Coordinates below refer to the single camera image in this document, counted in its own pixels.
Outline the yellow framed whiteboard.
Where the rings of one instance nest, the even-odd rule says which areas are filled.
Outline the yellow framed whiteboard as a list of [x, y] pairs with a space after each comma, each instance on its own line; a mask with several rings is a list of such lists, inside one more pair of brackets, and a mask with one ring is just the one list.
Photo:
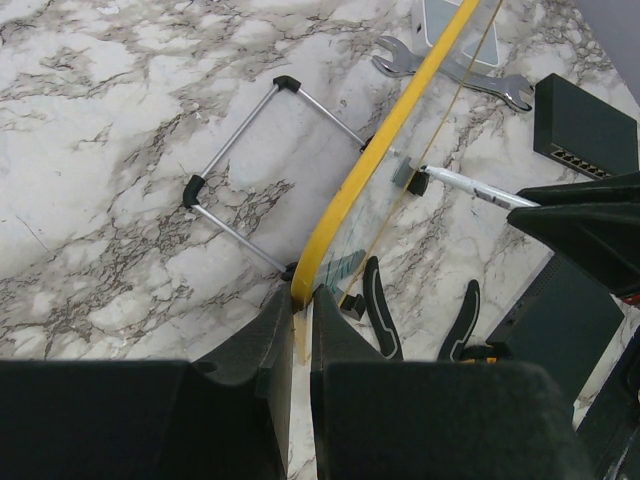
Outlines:
[[311, 356], [311, 302], [324, 285], [342, 303], [401, 204], [464, 87], [438, 71], [480, 1], [464, 1], [398, 97], [314, 228], [291, 284], [300, 363]]

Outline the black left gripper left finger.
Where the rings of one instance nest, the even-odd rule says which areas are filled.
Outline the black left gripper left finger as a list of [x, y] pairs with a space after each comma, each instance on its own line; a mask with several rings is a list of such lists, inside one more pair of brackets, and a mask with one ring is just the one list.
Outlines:
[[292, 301], [196, 361], [6, 360], [5, 479], [283, 479]]

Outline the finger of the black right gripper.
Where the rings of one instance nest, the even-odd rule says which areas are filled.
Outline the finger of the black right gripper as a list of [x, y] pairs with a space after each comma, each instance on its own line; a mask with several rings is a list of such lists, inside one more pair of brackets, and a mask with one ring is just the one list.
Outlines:
[[639, 294], [639, 174], [523, 189], [534, 207], [508, 223], [544, 243], [615, 296]]

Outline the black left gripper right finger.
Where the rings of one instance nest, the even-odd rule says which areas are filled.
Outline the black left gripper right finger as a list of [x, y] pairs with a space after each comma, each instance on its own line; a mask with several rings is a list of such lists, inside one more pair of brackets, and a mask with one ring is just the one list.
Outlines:
[[519, 362], [385, 359], [313, 295], [311, 410], [322, 479], [589, 479], [559, 388]]

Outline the green whiteboard marker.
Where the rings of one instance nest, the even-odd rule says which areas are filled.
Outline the green whiteboard marker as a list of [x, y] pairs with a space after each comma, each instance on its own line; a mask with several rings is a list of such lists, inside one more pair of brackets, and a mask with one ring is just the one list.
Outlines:
[[538, 203], [527, 200], [524, 197], [498, 189], [445, 168], [425, 165], [421, 168], [421, 171], [426, 173], [430, 179], [435, 179], [455, 187], [471, 196], [499, 206], [505, 210], [511, 211], [516, 208], [533, 208], [539, 206]]

